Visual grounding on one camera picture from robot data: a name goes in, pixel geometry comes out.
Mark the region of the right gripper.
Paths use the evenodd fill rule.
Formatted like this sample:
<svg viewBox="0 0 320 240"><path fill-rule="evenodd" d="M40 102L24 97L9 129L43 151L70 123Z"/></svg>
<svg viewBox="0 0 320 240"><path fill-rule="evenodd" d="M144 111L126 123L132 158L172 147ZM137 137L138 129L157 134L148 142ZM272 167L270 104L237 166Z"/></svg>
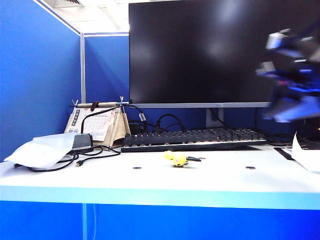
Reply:
<svg viewBox="0 0 320 240"><path fill-rule="evenodd" d="M290 68L275 69L272 61L262 62L257 76L274 77L286 82L289 89L311 96L320 95L320 44L308 33L292 34L290 28L270 33L267 50L291 58Z"/></svg>

